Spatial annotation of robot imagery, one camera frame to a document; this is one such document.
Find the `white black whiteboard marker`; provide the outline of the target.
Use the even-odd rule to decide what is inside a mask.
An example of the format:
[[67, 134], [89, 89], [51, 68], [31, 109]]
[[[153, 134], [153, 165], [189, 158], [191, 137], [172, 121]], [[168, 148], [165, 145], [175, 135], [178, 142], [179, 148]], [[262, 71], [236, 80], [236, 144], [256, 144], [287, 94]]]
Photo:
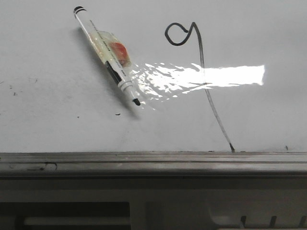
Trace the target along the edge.
[[128, 72], [131, 61], [125, 46], [112, 33], [99, 31], [84, 7], [75, 7], [73, 13], [115, 84], [130, 101], [140, 106], [138, 93]]

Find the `white whiteboard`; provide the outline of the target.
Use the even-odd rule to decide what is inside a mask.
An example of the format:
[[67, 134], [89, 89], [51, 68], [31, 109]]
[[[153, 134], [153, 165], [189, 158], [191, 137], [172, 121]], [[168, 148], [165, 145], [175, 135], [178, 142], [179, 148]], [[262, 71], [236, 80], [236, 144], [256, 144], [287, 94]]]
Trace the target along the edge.
[[[125, 46], [140, 106], [77, 6]], [[1, 177], [306, 173], [306, 1], [1, 1]]]

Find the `white marker tray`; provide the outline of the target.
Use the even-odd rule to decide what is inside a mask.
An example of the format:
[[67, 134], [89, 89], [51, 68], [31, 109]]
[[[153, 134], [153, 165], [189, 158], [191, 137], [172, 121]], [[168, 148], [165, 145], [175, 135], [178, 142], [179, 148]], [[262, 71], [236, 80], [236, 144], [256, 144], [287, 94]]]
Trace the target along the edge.
[[51, 189], [0, 193], [3, 230], [304, 230], [305, 189]]

